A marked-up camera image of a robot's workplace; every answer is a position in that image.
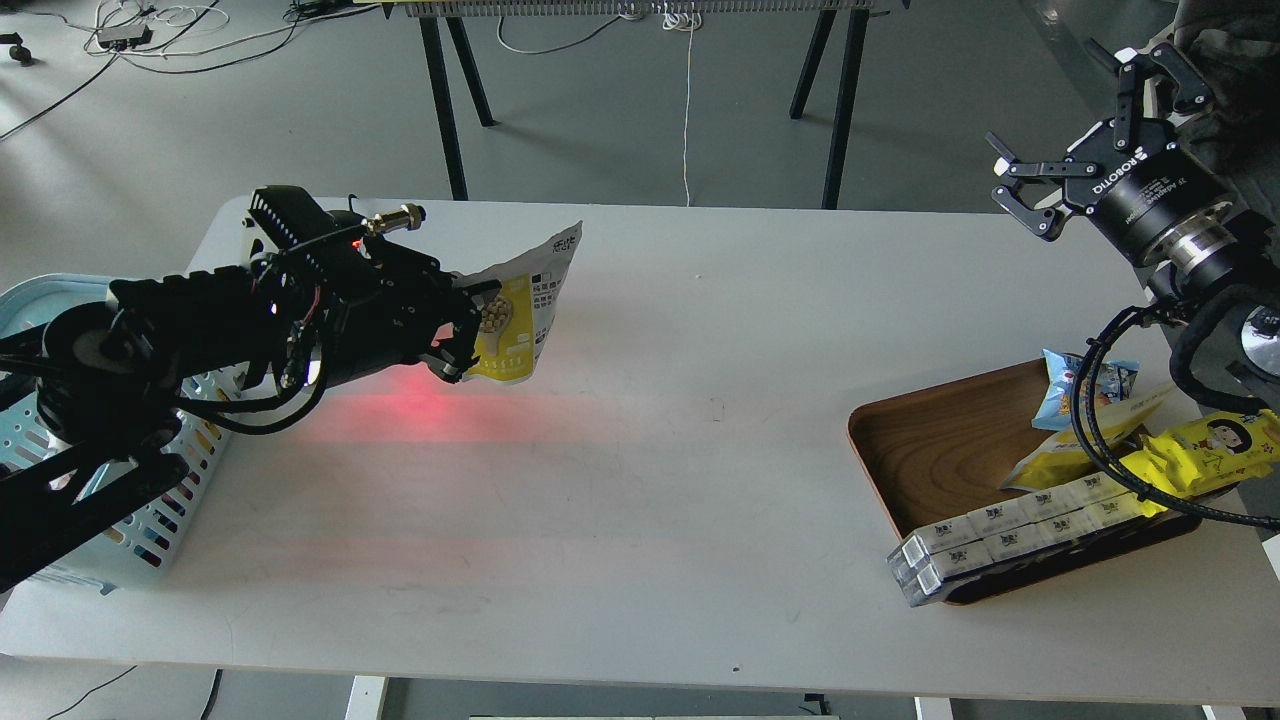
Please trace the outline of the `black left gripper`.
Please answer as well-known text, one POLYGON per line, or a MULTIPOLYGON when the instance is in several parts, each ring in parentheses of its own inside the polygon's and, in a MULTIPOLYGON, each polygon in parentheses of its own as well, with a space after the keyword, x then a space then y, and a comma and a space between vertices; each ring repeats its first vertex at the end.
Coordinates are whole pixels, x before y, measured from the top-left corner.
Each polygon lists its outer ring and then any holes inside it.
POLYGON ((328 211, 298 186, 264 186, 248 215, 275 246, 274 265, 305 295, 320 292, 311 322, 329 386, 424 361, 456 384, 477 363, 483 301, 500 293, 502 281, 451 274, 435 258, 390 242, 390 232, 422 225, 422 206, 365 217, 328 211))

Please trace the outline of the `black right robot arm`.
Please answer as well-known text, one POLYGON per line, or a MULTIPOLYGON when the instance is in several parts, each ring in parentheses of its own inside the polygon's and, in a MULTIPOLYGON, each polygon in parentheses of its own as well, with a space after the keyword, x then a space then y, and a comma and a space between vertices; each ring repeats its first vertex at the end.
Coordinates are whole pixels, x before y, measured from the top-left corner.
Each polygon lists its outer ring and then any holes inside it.
POLYGON ((1181 1, 1139 47, 1088 55, 1114 82, 1102 119, 1059 159, 1020 159, 995 135, 993 200, 1034 236, 1089 222, 1149 268, 1148 316, 1180 324, 1170 375, 1233 413, 1277 409, 1277 4, 1181 1))

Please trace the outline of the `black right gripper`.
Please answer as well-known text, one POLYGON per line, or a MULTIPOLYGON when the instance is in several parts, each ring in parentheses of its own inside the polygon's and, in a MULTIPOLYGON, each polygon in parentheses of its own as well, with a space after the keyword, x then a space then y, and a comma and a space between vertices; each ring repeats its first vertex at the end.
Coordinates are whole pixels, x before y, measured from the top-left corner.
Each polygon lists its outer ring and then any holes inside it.
POLYGON ((1053 186, 1132 265, 1152 266, 1160 236, 1188 217, 1219 215, 1234 200, 1224 182, 1178 146, 1172 124, 1142 119, 1146 86, 1157 79, 1172 83, 1174 113, 1207 109, 1215 92, 1202 74, 1169 42, 1126 53, 1117 59, 1088 40, 1088 54, 1116 78, 1115 113, 1112 122, 1098 123, 1068 147, 1070 159, 1020 161, 995 132, 986 132, 998 154, 991 197, 1037 238, 1053 242, 1068 219, 1061 202, 1037 210, 1021 196, 1027 186, 1053 186))

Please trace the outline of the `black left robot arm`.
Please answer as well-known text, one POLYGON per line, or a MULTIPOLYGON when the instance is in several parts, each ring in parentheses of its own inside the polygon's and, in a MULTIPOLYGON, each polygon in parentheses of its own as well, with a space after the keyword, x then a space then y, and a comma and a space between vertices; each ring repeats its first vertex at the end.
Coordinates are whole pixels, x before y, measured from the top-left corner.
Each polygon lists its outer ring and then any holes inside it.
POLYGON ((426 363, 456 383, 476 364, 497 279, 466 281, 387 234, 415 231, 406 204, 326 211, 298 186, 250 200, 273 251, 160 281, 116 279, 104 301, 3 340, 3 406, 35 397, 61 450, 3 469, 3 588, 9 591, 174 491, 188 465, 165 451, 179 414, 265 436, 340 386, 426 363))

